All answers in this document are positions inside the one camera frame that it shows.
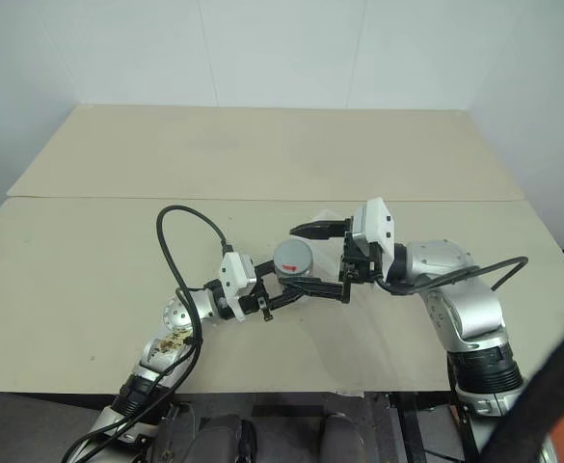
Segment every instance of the gray cylindrical object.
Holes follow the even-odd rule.
[[[273,263],[278,278],[306,277],[313,267],[311,248],[298,239],[288,239],[276,248]]]

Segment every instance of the table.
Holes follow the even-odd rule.
[[[480,264],[530,257],[498,290],[524,374],[564,335],[564,258],[463,112],[83,106],[10,195],[0,391],[116,392],[175,288],[154,232],[172,203],[209,215],[258,262],[292,226],[382,196],[400,242],[448,238]],[[188,283],[214,278],[209,231],[180,214],[167,229]],[[306,298],[272,322],[255,314],[204,335],[184,393],[448,388],[418,297],[376,287],[353,287],[349,305]]]

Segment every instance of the white wall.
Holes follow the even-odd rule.
[[[528,5],[470,110],[564,245],[564,0]]]
[[[493,120],[515,98],[498,82],[530,72],[505,60],[540,3],[0,0],[0,204],[77,102],[471,108],[519,175],[535,153]]]

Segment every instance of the gray floor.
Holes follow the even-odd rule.
[[[355,421],[370,463],[405,462],[401,431],[384,395],[365,399],[334,394],[183,395],[189,406],[177,410],[160,431],[161,450],[181,457],[206,419],[236,413],[254,422],[258,463],[317,461],[317,437],[323,415],[342,412]],[[19,395],[0,394],[0,463],[56,463],[71,442],[89,430],[97,412]],[[418,414],[426,449],[461,458],[459,439],[446,407]],[[427,455],[427,462],[440,463]]]

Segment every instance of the wire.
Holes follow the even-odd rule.
[[[166,259],[166,262],[168,263],[168,266],[170,267],[171,272],[173,273],[173,276],[175,277],[176,282],[178,283],[178,286],[179,286],[175,290],[176,297],[181,302],[181,304],[183,304],[183,306],[185,307],[185,309],[187,310],[187,313],[189,315],[190,322],[192,324],[193,344],[190,347],[189,351],[185,355],[181,356],[178,360],[173,362],[169,367],[167,367],[164,371],[162,371],[157,376],[157,378],[155,378],[155,380],[153,381],[153,383],[149,387],[149,390],[153,391],[155,389],[155,387],[159,384],[159,382],[166,375],[168,375],[171,371],[173,371],[181,363],[183,363],[185,360],[187,360],[190,356],[192,356],[192,361],[190,362],[187,369],[185,369],[183,374],[176,380],[176,382],[165,393],[163,393],[161,396],[157,397],[147,408],[145,408],[141,412],[138,412],[137,410],[135,410],[133,413],[123,417],[118,422],[114,422],[114,423],[109,424],[107,426],[96,429],[95,431],[92,431],[92,432],[80,437],[79,439],[77,439],[67,450],[66,454],[63,457],[62,463],[67,463],[69,458],[71,457],[71,455],[75,451],[75,449],[78,448],[81,445],[86,446],[85,443],[87,441],[90,441],[92,438],[98,437],[101,434],[103,434],[103,433],[105,433],[109,430],[118,429],[119,427],[121,427],[121,429],[118,429],[117,431],[115,431],[115,434],[113,434],[106,441],[99,444],[98,446],[96,446],[91,451],[89,451],[86,455],[79,458],[75,463],[85,463],[85,462],[91,460],[91,458],[93,458],[95,455],[100,453],[102,450],[104,450],[110,444],[117,441],[120,438],[120,436],[126,430],[128,430],[130,427],[132,427],[143,416],[148,414],[151,410],[153,410],[155,407],[157,407],[159,404],[161,404],[164,400],[166,400],[168,397],[170,397],[172,394],[175,393],[176,389],[178,389],[178,387],[185,381],[187,376],[192,372],[192,370],[196,366],[196,362],[198,361],[198,358],[200,357],[201,344],[202,344],[202,326],[201,326],[201,319],[200,319],[200,316],[198,314],[198,308],[196,307],[196,303],[194,302],[194,299],[193,299],[193,297],[190,293],[190,291],[193,290],[193,289],[188,287],[185,284],[183,277],[181,276],[180,272],[178,271],[178,268],[176,267],[175,261],[174,261],[172,255],[171,255],[171,253],[170,253],[170,250],[168,248],[168,244],[166,243],[166,238],[164,236],[164,229],[163,229],[164,217],[166,216],[166,214],[168,212],[171,212],[173,210],[180,210],[180,211],[187,212],[187,213],[190,213],[192,215],[195,215],[195,216],[199,217],[200,219],[202,219],[207,225],[209,225],[217,233],[217,235],[220,237],[221,244],[222,244],[222,253],[231,250],[232,247],[228,244],[228,241],[227,241],[224,233],[219,229],[219,227],[217,227],[217,225],[215,225],[215,223],[212,220],[210,220],[208,217],[206,217],[204,214],[198,212],[197,210],[192,209],[191,207],[188,207],[188,206],[185,206],[185,205],[179,205],[179,204],[169,205],[167,207],[164,207],[162,210],[160,210],[159,214],[157,215],[157,220],[156,220],[156,223],[155,223],[156,231],[157,231],[157,239],[159,241],[159,245],[161,247],[162,254],[164,255],[164,258]]]
[[[439,286],[453,285],[455,283],[467,280],[469,278],[479,277],[481,275],[485,275],[486,273],[495,272],[500,268],[508,267],[510,265],[515,264],[515,267],[513,267],[513,269],[511,269],[506,275],[500,278],[492,286],[492,291],[495,291],[499,287],[504,285],[507,280],[513,277],[513,275],[515,275],[517,272],[522,270],[522,268],[524,268],[524,266],[527,263],[528,263],[527,257],[519,256],[517,258],[503,260],[502,262],[494,263],[492,265],[483,268],[473,265],[473,266],[453,270],[452,272],[441,275],[440,277],[437,277],[433,280],[430,280],[420,285],[409,285],[403,283],[392,285],[390,283],[385,282],[382,277],[377,279],[376,283],[378,284],[379,287],[381,287],[385,291],[390,292],[391,294],[408,296],[411,294],[416,294],[417,292],[422,292],[427,289],[433,289]]]
[[[454,456],[448,456],[448,455],[445,455],[444,453],[438,453],[437,451],[424,449],[423,447],[416,446],[414,444],[411,444],[408,441],[404,441],[404,444],[406,444],[409,447],[412,447],[413,449],[422,451],[423,453],[429,453],[430,455],[437,456],[437,457],[441,458],[442,460],[452,461],[454,463],[465,463],[465,460],[460,460],[459,458],[455,458]]]

